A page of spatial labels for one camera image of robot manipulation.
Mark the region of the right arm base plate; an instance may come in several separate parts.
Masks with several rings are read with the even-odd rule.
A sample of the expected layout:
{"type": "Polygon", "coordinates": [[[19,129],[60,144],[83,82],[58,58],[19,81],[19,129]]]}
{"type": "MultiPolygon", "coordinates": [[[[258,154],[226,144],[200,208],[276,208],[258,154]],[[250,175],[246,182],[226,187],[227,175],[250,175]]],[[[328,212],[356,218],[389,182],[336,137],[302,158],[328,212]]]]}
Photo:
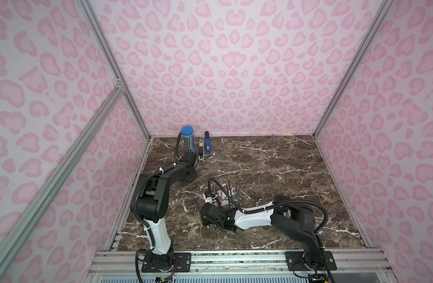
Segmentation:
{"type": "Polygon", "coordinates": [[[330,271],[336,271],[336,261],[333,254],[325,251],[323,261],[305,260],[305,253],[303,251],[289,251],[285,252],[286,264],[289,271],[311,272],[311,271],[324,271],[327,267],[330,271]]]}

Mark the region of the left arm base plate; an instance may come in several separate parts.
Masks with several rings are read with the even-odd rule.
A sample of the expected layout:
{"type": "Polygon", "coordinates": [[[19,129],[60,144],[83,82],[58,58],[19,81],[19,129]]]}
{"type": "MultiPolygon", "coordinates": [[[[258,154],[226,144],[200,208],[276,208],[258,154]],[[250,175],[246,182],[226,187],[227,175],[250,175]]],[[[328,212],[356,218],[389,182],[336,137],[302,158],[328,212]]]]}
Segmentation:
{"type": "Polygon", "coordinates": [[[189,272],[191,267],[191,253],[173,253],[156,255],[147,253],[143,259],[143,273],[160,272],[189,272]]]}

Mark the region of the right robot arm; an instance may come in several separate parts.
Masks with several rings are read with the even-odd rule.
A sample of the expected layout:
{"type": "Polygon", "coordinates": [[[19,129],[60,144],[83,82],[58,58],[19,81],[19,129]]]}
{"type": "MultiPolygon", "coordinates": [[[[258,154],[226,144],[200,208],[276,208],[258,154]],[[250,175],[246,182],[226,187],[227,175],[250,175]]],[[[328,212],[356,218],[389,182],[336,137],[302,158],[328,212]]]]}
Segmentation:
{"type": "Polygon", "coordinates": [[[299,242],[303,248],[303,260],[308,268],[323,266],[324,247],[320,233],[329,220],[328,211],[319,203],[306,199],[291,199],[277,195],[271,203],[251,209],[224,210],[206,202],[200,208],[204,226],[214,225],[228,233],[245,231],[258,226],[272,226],[299,242]]]}

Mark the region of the dark pencil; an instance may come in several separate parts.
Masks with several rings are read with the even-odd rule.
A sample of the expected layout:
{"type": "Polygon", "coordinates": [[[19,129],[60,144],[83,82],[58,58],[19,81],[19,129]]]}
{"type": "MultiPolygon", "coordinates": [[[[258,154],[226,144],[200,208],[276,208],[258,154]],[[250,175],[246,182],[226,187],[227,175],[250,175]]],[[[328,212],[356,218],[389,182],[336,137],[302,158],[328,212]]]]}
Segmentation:
{"type": "Polygon", "coordinates": [[[198,211],[199,215],[201,216],[202,215],[201,214],[201,205],[200,205],[200,203],[198,201],[198,198],[195,195],[193,195],[193,194],[191,194],[191,197],[192,197],[192,201],[193,201],[193,203],[194,203],[194,205],[196,207],[196,210],[198,211]]]}

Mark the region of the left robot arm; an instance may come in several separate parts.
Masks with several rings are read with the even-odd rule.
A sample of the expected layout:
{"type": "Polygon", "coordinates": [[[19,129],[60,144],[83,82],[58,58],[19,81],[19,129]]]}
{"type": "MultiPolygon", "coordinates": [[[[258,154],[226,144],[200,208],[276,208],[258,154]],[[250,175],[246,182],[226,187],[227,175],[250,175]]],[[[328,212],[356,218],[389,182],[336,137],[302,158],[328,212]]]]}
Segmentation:
{"type": "Polygon", "coordinates": [[[170,187],[177,182],[183,187],[194,182],[199,176],[195,170],[197,160],[195,153],[185,152],[169,166],[142,173],[135,186],[130,212],[147,233],[150,245],[147,255],[164,270],[170,268],[174,260],[174,248],[165,223],[170,187]]]}

